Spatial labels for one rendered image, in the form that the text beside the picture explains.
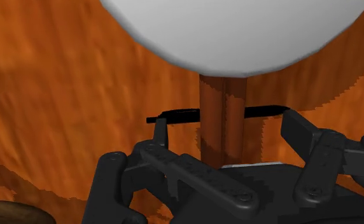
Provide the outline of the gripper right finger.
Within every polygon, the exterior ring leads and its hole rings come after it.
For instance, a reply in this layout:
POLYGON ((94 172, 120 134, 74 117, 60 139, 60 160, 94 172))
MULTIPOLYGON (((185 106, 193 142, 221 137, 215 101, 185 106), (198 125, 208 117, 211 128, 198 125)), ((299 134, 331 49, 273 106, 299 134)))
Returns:
POLYGON ((339 174, 350 175, 364 187, 364 136, 353 141, 318 128, 292 109, 283 113, 281 136, 305 162, 293 192, 300 205, 330 201, 339 174))

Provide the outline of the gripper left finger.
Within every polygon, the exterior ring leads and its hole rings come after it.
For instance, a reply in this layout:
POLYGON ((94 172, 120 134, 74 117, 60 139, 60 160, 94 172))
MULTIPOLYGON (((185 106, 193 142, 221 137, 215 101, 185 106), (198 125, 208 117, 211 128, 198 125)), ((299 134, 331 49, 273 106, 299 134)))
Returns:
POLYGON ((148 224, 145 215, 124 202, 122 176, 129 158, 137 159, 137 169, 153 167, 164 174, 175 199, 178 183, 183 182, 240 220, 252 219, 258 212, 260 200, 254 190, 189 154, 171 152, 167 120, 159 118, 153 139, 139 143, 131 155, 115 151, 100 157, 81 224, 148 224))

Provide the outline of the wood patterned robot stand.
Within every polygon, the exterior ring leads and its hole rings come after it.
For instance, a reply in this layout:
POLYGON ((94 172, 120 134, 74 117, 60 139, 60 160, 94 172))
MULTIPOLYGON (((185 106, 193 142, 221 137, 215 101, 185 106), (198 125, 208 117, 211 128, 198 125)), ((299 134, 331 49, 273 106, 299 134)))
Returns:
POLYGON ((199 76, 200 159, 211 167, 241 162, 247 80, 199 76))

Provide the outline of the black pen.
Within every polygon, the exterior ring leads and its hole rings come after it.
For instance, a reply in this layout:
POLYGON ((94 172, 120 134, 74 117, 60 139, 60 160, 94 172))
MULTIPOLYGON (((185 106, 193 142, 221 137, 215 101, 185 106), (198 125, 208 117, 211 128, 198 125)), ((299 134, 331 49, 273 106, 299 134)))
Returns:
MULTIPOLYGON (((244 118, 277 116, 289 109, 289 107, 280 105, 250 106, 244 108, 244 118)), ((155 123, 161 118, 165 118, 167 124, 196 123, 200 122, 200 109, 189 108, 163 111, 158 116, 147 117, 146 123, 155 123)))

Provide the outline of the dark brown round object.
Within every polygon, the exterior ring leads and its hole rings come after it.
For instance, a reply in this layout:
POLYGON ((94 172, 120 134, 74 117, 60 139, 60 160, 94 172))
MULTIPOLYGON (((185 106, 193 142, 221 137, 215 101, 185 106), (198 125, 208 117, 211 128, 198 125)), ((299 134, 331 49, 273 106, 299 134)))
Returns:
POLYGON ((0 224, 57 224, 46 211, 19 202, 0 200, 0 224))

